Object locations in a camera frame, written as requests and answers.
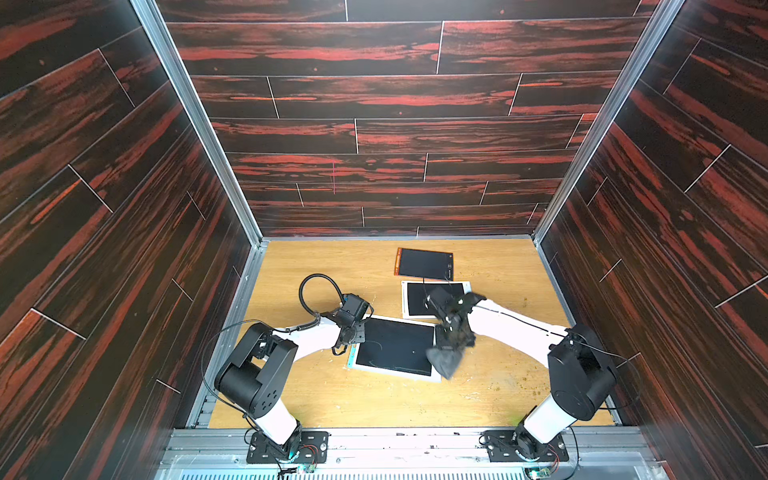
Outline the grey microfibre cloth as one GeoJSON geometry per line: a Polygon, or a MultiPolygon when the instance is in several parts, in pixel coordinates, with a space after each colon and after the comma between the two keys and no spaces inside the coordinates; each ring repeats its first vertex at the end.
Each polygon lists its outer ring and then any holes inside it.
{"type": "Polygon", "coordinates": [[[462,362],[465,351],[474,346],[474,340],[451,343],[444,338],[436,338],[434,345],[426,350],[426,358],[442,378],[451,380],[462,362]]]}

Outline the blue-edged white drawing tablet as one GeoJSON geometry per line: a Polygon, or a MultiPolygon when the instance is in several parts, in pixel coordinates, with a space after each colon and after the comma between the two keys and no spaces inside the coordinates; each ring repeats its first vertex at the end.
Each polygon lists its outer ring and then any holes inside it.
{"type": "Polygon", "coordinates": [[[431,323],[373,316],[365,323],[365,341],[353,345],[347,361],[352,370],[440,383],[426,351],[434,346],[431,323]]]}

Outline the red drawing tablet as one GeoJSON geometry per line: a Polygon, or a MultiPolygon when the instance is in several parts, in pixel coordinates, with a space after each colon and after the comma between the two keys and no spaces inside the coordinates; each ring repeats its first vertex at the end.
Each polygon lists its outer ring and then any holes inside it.
{"type": "Polygon", "coordinates": [[[399,248],[394,274],[397,276],[452,281],[454,256],[452,253],[399,248]]]}

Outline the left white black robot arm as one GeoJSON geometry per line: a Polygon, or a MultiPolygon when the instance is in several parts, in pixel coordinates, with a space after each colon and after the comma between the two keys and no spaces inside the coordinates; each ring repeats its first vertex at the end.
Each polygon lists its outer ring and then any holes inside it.
{"type": "Polygon", "coordinates": [[[289,459],[302,444],[301,423],[281,400],[294,363],[323,350],[362,343],[373,313],[368,301],[344,294],[338,308],[315,312],[313,320],[302,325],[275,329],[258,321],[219,368],[214,387],[254,422],[261,443],[289,459]]]}

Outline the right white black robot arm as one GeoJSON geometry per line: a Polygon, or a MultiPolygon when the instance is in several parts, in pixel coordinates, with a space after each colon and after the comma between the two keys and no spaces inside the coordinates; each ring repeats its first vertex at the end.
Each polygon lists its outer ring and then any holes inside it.
{"type": "Polygon", "coordinates": [[[617,384],[611,356],[584,324],[548,324],[475,292],[453,296],[440,287],[427,294],[426,303],[440,320],[426,357],[441,377],[454,376],[478,336],[495,339],[548,369],[550,394],[512,436],[513,451],[523,460],[542,458],[562,430],[592,419],[617,384]]]}

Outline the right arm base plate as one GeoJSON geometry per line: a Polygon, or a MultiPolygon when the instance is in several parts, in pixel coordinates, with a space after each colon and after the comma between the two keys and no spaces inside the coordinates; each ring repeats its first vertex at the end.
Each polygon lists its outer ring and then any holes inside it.
{"type": "Polygon", "coordinates": [[[492,463],[559,463],[570,459],[561,434],[549,443],[541,443],[530,434],[517,430],[486,430],[478,441],[492,463]]]}

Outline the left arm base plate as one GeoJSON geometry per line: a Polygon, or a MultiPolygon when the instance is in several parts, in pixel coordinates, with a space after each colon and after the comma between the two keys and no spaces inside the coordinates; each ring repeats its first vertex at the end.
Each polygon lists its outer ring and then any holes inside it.
{"type": "Polygon", "coordinates": [[[297,430],[283,444],[256,431],[249,441],[246,463],[249,465],[288,463],[318,465],[327,460],[329,432],[297,430]]]}

